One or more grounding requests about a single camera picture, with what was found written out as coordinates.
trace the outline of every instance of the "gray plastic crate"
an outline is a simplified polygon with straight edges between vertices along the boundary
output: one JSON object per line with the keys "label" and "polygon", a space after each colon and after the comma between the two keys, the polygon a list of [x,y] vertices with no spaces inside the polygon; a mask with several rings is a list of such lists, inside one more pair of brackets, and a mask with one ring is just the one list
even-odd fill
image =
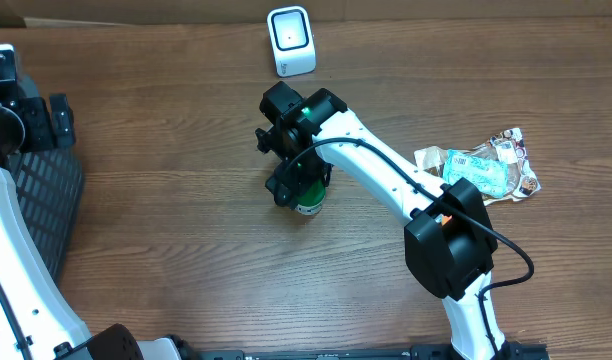
{"label": "gray plastic crate", "polygon": [[22,216],[57,283],[84,187],[81,163],[70,150],[14,155],[9,161]]}

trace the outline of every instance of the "black cable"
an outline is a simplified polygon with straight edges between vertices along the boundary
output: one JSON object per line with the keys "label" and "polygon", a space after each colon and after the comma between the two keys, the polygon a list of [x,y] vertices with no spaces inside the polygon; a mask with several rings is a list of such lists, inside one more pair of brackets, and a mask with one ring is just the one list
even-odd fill
{"label": "black cable", "polygon": [[10,306],[8,302],[8,298],[6,297],[6,293],[4,293],[4,289],[2,288],[2,284],[0,284],[0,304],[2,305],[2,309],[4,309],[4,314],[6,314],[6,319],[8,319],[8,324],[10,328],[13,330],[13,335],[15,335],[15,341],[17,341],[17,346],[22,353],[22,357],[24,360],[32,360],[33,357],[30,354],[30,350],[28,349],[28,343],[26,341],[26,337],[22,332],[22,328],[19,326],[17,322],[17,317],[15,317],[15,313],[13,312],[13,308]]}
{"label": "black cable", "polygon": [[349,144],[355,144],[356,146],[361,146],[361,147],[364,147],[364,148],[372,151],[375,155],[379,156],[382,160],[384,160],[384,162],[386,162],[391,168],[393,168],[393,170],[395,170],[395,172],[397,172],[404,180],[406,180],[406,182],[408,182],[415,190],[417,190],[422,195],[426,196],[428,199],[434,201],[446,213],[448,213],[449,215],[455,216],[455,217],[457,217],[457,218],[459,218],[459,219],[461,219],[463,221],[466,221],[467,223],[469,223],[469,224],[471,224],[471,225],[473,225],[475,227],[478,227],[479,229],[481,229],[482,231],[484,231],[488,235],[496,238],[501,243],[503,243],[504,245],[508,246],[513,251],[515,251],[517,254],[519,254],[519,256],[521,256],[521,258],[526,262],[526,265],[528,266],[528,272],[524,276],[516,278],[516,279],[505,280],[505,281],[500,281],[500,282],[496,282],[496,283],[493,283],[493,284],[489,284],[488,286],[485,286],[483,289],[481,289],[479,294],[477,295],[477,298],[479,300],[479,309],[481,310],[482,317],[484,318],[484,327],[486,328],[486,335],[488,336],[488,339],[490,340],[490,343],[493,346],[493,351],[495,352],[494,359],[501,359],[501,357],[499,356],[499,350],[497,349],[497,345],[495,344],[495,338],[493,336],[493,332],[490,330],[490,324],[488,323],[488,318],[486,317],[486,308],[484,307],[484,301],[486,300],[485,295],[486,295],[486,293],[488,291],[490,291],[492,289],[496,289],[496,288],[500,288],[500,287],[504,287],[504,286],[521,284],[521,283],[527,281],[528,279],[530,279],[533,276],[533,274],[535,273],[535,265],[533,264],[533,261],[531,260],[530,256],[528,256],[528,254],[526,254],[526,252],[524,250],[522,250],[522,248],[517,246],[517,244],[515,244],[514,242],[510,241],[504,235],[502,235],[502,234],[498,233],[497,231],[495,231],[495,230],[493,230],[493,229],[483,225],[482,223],[478,222],[477,220],[473,219],[472,217],[468,216],[467,214],[461,212],[460,210],[454,208],[453,206],[450,206],[449,204],[446,204],[446,203],[444,203],[442,201],[439,201],[439,199],[435,195],[433,195],[430,192],[428,192],[428,190],[426,190],[423,185],[421,185],[418,182],[416,182],[415,180],[413,180],[408,174],[406,174],[406,172],[404,170],[402,170],[402,168],[400,168],[386,154],[384,154],[381,150],[379,150],[375,146],[367,143],[366,141],[364,141],[362,139],[337,137],[337,138],[330,138],[330,139],[325,139],[325,140],[322,140],[322,141],[318,141],[318,142],[314,143],[313,145],[309,146],[308,148],[306,148],[306,150],[304,150],[301,153],[299,153],[299,155],[295,156],[295,158],[290,163],[288,163],[288,166],[286,166],[286,168],[284,168],[284,172],[283,173],[286,173],[293,166],[296,166],[296,164],[299,162],[299,160],[301,158],[303,158],[304,156],[306,156],[306,154],[308,154],[309,152],[315,150],[316,148],[318,148],[318,147],[320,147],[322,145],[331,144],[331,143],[349,143]]}

